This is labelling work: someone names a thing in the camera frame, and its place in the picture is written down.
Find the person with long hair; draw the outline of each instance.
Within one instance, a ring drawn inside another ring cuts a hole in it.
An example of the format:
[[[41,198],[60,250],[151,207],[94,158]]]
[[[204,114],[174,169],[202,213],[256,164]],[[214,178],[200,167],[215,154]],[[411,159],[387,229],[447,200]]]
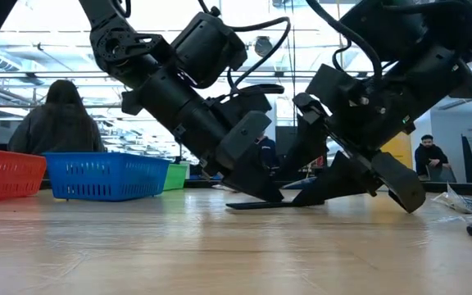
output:
[[[8,150],[32,155],[44,152],[103,152],[98,125],[84,108],[75,85],[58,80],[45,104],[33,109],[17,127]]]

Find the green basket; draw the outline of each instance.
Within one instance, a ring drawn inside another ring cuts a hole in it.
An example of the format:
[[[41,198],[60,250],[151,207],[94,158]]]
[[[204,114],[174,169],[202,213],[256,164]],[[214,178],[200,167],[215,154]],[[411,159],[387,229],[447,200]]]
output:
[[[170,164],[163,190],[182,189],[185,184],[187,169],[188,166],[186,165]]]

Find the desk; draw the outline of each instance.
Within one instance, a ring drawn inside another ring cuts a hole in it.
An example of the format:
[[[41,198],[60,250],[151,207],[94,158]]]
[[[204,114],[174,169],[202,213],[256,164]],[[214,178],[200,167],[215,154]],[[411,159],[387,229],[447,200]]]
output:
[[[472,294],[472,238],[387,196],[231,211],[237,193],[0,202],[0,294]]]

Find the dark jacket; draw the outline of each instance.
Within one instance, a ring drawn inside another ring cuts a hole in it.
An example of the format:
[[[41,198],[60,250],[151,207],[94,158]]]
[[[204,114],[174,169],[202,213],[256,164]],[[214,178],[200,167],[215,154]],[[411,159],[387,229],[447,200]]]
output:
[[[416,174],[420,176],[429,175],[427,173],[427,165],[434,159],[440,160],[436,167],[441,167],[442,164],[449,163],[447,156],[442,152],[440,147],[435,145],[424,147],[421,144],[415,151]]]
[[[33,109],[8,143],[11,152],[104,152],[98,125],[73,105],[45,104]]]
[[[276,156],[276,143],[274,140],[265,137],[258,145],[260,146],[261,162],[267,167],[277,167],[279,165],[278,157]]]

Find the person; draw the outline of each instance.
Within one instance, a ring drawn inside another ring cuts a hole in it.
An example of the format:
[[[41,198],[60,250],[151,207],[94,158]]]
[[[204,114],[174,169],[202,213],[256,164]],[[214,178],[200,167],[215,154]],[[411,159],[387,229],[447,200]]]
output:
[[[68,80],[54,82],[44,105],[33,109],[8,143],[10,152],[104,152],[98,125],[89,116],[78,89]]]
[[[260,158],[261,162],[269,167],[275,168],[279,166],[278,157],[276,156],[276,143],[274,140],[266,136],[265,131],[261,133],[257,139],[258,145],[260,146]]]
[[[422,143],[415,151],[416,174],[421,179],[427,179],[429,173],[427,166],[451,168],[447,156],[442,149],[434,144],[432,135],[422,136]]]

